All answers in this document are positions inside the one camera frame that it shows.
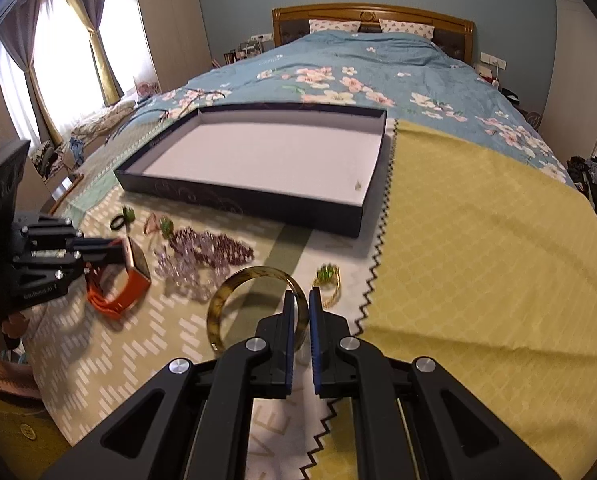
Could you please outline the patterned pillow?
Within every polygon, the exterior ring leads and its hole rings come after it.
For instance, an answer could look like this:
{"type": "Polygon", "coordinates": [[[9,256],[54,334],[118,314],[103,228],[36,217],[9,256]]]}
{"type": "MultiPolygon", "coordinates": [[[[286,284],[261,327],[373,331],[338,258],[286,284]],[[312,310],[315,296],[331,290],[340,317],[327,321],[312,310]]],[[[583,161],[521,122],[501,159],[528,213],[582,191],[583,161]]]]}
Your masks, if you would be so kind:
{"type": "Polygon", "coordinates": [[[435,34],[435,27],[433,25],[395,21],[395,20],[379,20],[379,26],[381,26],[382,32],[403,32],[404,34],[411,34],[432,40],[435,34]]]}
{"type": "Polygon", "coordinates": [[[359,21],[310,20],[309,32],[351,32],[356,34],[360,28],[359,21]]]}

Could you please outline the orange smart watch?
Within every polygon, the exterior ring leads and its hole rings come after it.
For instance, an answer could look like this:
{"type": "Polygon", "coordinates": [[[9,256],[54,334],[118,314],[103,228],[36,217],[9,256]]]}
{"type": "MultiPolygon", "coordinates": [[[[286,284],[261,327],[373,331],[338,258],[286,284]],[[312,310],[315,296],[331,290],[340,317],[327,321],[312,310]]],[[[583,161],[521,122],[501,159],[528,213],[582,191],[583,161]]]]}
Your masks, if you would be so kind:
{"type": "Polygon", "coordinates": [[[86,278],[87,300],[100,314],[118,321],[149,290],[151,272],[140,246],[129,237],[124,242],[125,264],[107,266],[86,278]]]}

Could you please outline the tortoiseshell bangle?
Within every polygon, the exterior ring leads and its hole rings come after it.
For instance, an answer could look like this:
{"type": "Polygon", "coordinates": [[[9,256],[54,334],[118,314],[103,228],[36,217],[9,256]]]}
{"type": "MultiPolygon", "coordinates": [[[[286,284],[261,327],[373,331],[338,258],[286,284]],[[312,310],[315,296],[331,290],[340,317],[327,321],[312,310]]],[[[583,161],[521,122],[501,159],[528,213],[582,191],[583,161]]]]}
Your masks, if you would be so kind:
{"type": "Polygon", "coordinates": [[[272,266],[249,266],[229,276],[210,298],[206,315],[206,335],[215,356],[221,356],[226,350],[220,336],[220,320],[227,300],[241,285],[257,278],[274,278],[289,287],[295,297],[298,311],[294,330],[294,350],[303,347],[309,323],[309,307],[304,290],[290,274],[280,269],[272,266]]]}

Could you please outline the wooden headboard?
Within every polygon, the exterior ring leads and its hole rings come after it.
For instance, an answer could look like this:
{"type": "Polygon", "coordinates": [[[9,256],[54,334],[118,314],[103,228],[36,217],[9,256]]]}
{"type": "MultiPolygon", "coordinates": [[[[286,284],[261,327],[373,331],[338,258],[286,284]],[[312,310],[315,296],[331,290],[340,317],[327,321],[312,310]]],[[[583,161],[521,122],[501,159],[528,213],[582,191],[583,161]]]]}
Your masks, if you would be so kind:
{"type": "Polygon", "coordinates": [[[314,3],[304,6],[285,6],[272,10],[274,47],[283,46],[304,37],[309,32],[310,20],[359,21],[361,27],[377,31],[379,20],[392,20],[431,25],[435,28],[433,42],[443,52],[473,64],[475,24],[428,10],[389,6],[376,3],[314,3]]]}

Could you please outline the right patterned pillow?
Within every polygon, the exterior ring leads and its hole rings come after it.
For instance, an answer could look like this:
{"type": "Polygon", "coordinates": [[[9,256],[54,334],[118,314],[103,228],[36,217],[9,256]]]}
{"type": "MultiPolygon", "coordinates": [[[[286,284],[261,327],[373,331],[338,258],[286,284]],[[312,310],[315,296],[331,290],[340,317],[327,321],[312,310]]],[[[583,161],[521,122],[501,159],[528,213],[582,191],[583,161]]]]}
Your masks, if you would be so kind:
{"type": "Polygon", "coordinates": [[[435,34],[435,27],[433,25],[395,21],[395,20],[379,20],[379,26],[381,26],[382,32],[403,32],[404,34],[411,34],[432,40],[435,34]]]}

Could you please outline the purple yellow left curtain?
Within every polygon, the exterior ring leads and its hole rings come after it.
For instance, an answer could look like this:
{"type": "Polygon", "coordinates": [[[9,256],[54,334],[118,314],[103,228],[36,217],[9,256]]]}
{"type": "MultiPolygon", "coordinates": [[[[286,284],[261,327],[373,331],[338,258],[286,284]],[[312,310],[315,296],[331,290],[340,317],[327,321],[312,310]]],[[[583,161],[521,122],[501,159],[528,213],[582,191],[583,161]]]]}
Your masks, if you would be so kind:
{"type": "Polygon", "coordinates": [[[0,41],[23,72],[41,142],[60,146],[63,138],[50,117],[41,95],[34,66],[35,38],[41,0],[16,0],[0,24],[0,41]]]}

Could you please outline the left patterned pillow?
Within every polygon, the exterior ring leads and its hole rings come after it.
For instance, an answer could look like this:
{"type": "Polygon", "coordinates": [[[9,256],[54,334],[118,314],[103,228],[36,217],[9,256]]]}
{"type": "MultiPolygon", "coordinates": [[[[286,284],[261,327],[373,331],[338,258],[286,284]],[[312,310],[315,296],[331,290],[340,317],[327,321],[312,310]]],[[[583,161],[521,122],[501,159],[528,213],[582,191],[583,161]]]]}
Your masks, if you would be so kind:
{"type": "Polygon", "coordinates": [[[310,20],[309,32],[351,32],[356,34],[360,28],[359,21],[310,20]]]}

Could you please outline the dark shallow tray box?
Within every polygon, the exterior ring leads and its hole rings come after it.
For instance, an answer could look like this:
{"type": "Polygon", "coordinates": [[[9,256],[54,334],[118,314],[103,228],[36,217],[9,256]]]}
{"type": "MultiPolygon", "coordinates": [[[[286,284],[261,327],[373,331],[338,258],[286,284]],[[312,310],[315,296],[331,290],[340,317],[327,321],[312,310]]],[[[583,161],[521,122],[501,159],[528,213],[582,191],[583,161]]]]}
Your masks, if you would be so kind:
{"type": "Polygon", "coordinates": [[[236,103],[175,120],[115,170],[127,192],[357,238],[385,110],[236,103]]]}

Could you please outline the purple yellow right curtain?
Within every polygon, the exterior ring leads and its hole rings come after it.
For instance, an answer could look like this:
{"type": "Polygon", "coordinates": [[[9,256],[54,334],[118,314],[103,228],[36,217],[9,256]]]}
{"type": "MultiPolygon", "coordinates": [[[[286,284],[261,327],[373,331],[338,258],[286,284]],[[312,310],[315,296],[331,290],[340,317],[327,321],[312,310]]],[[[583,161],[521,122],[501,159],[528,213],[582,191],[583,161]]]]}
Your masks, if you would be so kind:
{"type": "Polygon", "coordinates": [[[105,0],[66,0],[66,2],[88,32],[90,52],[104,104],[114,105],[123,96],[123,92],[106,54],[100,32],[105,0]]]}

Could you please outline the blue floral duvet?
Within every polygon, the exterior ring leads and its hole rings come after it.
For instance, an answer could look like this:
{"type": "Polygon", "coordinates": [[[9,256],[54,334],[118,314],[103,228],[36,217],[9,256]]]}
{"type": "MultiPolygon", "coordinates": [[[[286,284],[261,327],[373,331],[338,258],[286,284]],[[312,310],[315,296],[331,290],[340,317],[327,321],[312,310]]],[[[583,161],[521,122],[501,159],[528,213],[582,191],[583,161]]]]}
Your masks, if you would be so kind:
{"type": "Polygon", "coordinates": [[[571,178],[512,103],[466,63],[406,32],[314,32],[255,58],[215,68],[143,105],[165,120],[199,106],[296,102],[383,108],[538,169],[571,178]]]}

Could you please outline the purple yellow curtain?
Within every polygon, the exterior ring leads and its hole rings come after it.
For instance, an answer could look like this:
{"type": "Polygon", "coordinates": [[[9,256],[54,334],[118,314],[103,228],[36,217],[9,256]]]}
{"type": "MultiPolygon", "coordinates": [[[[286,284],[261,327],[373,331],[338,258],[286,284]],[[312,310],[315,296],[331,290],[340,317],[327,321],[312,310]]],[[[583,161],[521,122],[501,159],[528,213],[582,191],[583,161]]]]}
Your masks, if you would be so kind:
{"type": "Polygon", "coordinates": [[[105,0],[66,0],[66,2],[88,32],[90,52],[104,104],[114,105],[123,96],[123,92],[106,54],[100,32],[105,0]]]}
{"type": "Polygon", "coordinates": [[[41,0],[16,0],[0,24],[0,41],[23,72],[41,142],[60,146],[63,138],[50,117],[41,95],[34,66],[35,38],[41,0]]]}

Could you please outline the yellow quilted cloth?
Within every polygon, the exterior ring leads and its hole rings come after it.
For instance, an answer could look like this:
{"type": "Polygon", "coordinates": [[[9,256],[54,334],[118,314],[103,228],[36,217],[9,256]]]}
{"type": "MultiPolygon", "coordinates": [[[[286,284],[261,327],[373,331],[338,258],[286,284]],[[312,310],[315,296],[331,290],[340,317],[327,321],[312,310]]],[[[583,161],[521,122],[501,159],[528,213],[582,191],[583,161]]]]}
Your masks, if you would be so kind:
{"type": "Polygon", "coordinates": [[[530,166],[397,122],[370,270],[336,313],[402,361],[432,356],[564,479],[597,460],[597,216],[530,166]]]}

